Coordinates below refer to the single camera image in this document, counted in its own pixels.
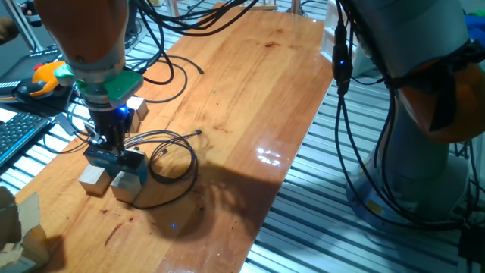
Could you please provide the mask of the person's hand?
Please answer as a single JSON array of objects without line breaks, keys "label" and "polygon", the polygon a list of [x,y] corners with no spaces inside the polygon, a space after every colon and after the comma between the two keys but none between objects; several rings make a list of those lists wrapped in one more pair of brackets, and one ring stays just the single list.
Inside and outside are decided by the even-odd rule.
[{"label": "person's hand", "polygon": [[0,45],[17,38],[19,30],[10,17],[0,17]]}]

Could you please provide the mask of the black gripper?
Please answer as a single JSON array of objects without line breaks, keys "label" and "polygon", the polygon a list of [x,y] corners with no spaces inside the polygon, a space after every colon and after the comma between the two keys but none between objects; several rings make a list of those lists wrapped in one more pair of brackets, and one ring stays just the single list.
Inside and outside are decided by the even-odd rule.
[{"label": "black gripper", "polygon": [[130,131],[135,112],[122,105],[110,111],[90,111],[95,123],[95,133],[89,144],[97,149],[110,151],[116,158],[123,158],[125,152],[124,137]]}]

